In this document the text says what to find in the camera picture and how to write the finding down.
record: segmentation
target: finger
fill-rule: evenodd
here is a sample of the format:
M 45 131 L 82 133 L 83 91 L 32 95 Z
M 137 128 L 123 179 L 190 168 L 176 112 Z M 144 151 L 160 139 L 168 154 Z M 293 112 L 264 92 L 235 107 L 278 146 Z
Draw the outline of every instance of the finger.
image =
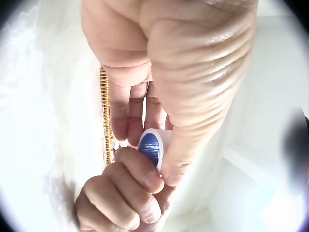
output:
M 161 209 L 155 197 L 132 177 L 123 163 L 115 162 L 106 167 L 104 174 L 118 189 L 126 202 L 145 223 L 155 223 L 161 217 Z
M 166 120 L 165 120 L 165 130 L 173 130 L 173 124 L 170 121 L 170 117 L 168 115 L 166 115 Z
M 138 229 L 136 229 L 134 232 L 162 230 L 162 227 L 164 226 L 173 206 L 176 192 L 175 190 L 176 187 L 170 187 L 168 185 L 165 185 L 161 192 L 159 192 L 158 194 L 154 194 L 154 197 L 157 199 L 157 202 L 159 203 L 159 206 L 161 208 L 162 215 L 160 219 L 153 224 L 146 224 L 144 222 L 141 222 Z
M 120 148 L 115 160 L 122 162 L 137 182 L 150 193 L 158 193 L 164 187 L 164 181 L 151 160 L 133 148 Z
M 220 112 L 208 118 L 203 122 L 206 126 L 201 126 L 203 130 L 173 127 L 171 141 L 164 153 L 161 167 L 162 177 L 167 185 L 177 186 L 181 182 L 186 170 L 193 163 L 197 151 L 219 129 L 225 115 L 225 112 Z
M 115 137 L 120 141 L 126 140 L 128 136 L 129 98 L 130 87 L 109 81 L 111 125 Z
M 147 91 L 147 82 L 142 82 L 131 87 L 129 102 L 129 128 L 128 141 L 132 146 L 137 146 L 139 138 L 144 132 L 143 128 L 143 102 Z
M 112 223 L 126 230 L 139 227 L 138 214 L 125 202 L 112 182 L 104 176 L 90 178 L 84 185 L 89 201 Z
M 84 191 L 81 191 L 76 199 L 75 208 L 81 231 L 124 231 L 108 220 L 93 204 L 91 204 Z
M 151 81 L 147 90 L 146 98 L 146 118 L 145 130 L 148 128 L 163 129 L 166 113 L 163 110 L 161 103 L 155 96 L 153 82 Z

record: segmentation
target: blue oval button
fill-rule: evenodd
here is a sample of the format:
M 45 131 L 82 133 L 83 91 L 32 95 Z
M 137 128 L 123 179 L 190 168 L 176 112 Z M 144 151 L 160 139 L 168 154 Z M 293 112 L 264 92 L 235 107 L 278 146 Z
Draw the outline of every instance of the blue oval button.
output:
M 160 153 L 159 142 L 154 134 L 145 134 L 139 144 L 138 150 L 145 154 L 155 166 L 158 165 Z

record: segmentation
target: gold coil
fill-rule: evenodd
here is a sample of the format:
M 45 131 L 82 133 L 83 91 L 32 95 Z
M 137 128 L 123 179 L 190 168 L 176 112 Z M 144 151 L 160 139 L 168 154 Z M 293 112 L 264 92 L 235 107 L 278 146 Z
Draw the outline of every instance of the gold coil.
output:
M 114 161 L 112 153 L 112 142 L 114 136 L 110 126 L 110 106 L 109 106 L 109 88 L 108 77 L 105 70 L 100 69 L 100 88 L 101 88 L 101 104 L 104 117 L 104 134 L 105 134 L 105 147 L 106 147 L 106 164 L 111 164 Z

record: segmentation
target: white fabric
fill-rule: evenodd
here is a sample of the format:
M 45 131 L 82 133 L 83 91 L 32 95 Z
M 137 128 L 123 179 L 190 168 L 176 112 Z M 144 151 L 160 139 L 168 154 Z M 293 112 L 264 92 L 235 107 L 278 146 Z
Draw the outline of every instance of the white fabric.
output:
M 76 231 L 74 199 L 104 167 L 100 65 L 80 0 L 25 2 L 0 32 L 0 201 L 16 231 Z

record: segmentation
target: hand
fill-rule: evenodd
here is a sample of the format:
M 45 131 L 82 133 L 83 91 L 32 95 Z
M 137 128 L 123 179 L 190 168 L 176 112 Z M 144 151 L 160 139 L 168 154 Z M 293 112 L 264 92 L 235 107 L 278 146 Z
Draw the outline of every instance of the hand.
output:
M 81 231 L 160 231 L 175 188 L 164 186 L 155 166 L 135 149 L 121 148 L 115 159 L 85 183 L 76 200 Z
M 250 57 L 257 3 L 83 0 L 83 31 L 110 79 L 116 138 L 136 146 L 144 129 L 162 128 L 164 110 L 174 125 L 162 161 L 169 186 L 179 184 L 227 114 Z

